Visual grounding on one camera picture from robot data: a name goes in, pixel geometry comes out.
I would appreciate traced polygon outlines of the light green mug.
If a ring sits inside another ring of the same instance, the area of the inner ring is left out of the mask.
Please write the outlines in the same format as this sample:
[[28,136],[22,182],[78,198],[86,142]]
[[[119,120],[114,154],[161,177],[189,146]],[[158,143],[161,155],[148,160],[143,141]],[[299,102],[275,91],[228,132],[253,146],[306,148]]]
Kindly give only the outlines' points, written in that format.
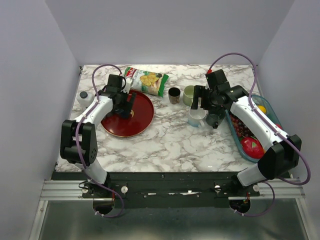
[[188,85],[183,90],[182,101],[186,106],[191,106],[194,98],[194,85]]

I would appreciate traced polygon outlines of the light blue white mug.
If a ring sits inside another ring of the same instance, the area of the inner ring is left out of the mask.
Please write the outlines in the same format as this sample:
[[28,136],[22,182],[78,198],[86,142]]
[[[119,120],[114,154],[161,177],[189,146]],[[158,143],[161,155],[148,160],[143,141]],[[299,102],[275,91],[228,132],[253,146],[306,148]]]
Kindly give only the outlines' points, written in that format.
[[190,109],[188,111],[187,122],[192,127],[202,128],[205,126],[206,115],[207,112],[202,108]]

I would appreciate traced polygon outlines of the dark grey mug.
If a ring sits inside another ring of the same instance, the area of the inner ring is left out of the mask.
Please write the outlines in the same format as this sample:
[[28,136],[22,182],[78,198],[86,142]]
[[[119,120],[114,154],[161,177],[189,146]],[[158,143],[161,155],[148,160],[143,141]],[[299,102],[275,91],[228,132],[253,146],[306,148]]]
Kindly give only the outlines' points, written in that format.
[[213,129],[217,129],[219,125],[222,123],[222,121],[225,118],[224,113],[208,113],[206,116],[206,123],[211,126]]

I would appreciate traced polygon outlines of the brown striped mug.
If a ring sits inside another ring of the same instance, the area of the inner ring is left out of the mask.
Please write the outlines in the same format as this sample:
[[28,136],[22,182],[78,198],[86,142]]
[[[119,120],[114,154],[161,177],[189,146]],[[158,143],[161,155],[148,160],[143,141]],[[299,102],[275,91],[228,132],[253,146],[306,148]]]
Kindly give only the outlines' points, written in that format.
[[171,104],[179,104],[180,103],[180,94],[181,91],[177,87],[171,87],[168,90],[168,98]]

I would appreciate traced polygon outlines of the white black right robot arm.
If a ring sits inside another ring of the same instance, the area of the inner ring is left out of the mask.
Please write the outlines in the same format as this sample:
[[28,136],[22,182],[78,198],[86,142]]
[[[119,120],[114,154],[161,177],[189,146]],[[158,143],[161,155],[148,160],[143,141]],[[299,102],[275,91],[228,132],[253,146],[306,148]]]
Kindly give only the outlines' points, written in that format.
[[230,191],[241,196],[248,186],[263,180],[273,180],[295,168],[302,141],[288,135],[273,123],[252,101],[240,85],[230,86],[223,70],[206,74],[208,86],[195,85],[191,109],[224,108],[237,116],[257,137],[264,155],[253,166],[240,171],[230,183]]

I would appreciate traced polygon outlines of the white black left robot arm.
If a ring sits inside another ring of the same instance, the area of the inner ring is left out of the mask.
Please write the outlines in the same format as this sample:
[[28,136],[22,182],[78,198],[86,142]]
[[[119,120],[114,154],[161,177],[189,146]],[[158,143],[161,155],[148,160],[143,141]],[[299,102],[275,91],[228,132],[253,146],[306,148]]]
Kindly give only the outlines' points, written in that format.
[[80,168],[101,198],[110,194],[111,185],[107,171],[97,160],[96,128],[107,116],[119,115],[125,120],[131,117],[136,98],[135,93],[129,96],[132,84],[124,76],[109,75],[107,85],[96,92],[89,107],[74,120],[65,120],[61,126],[61,158]]

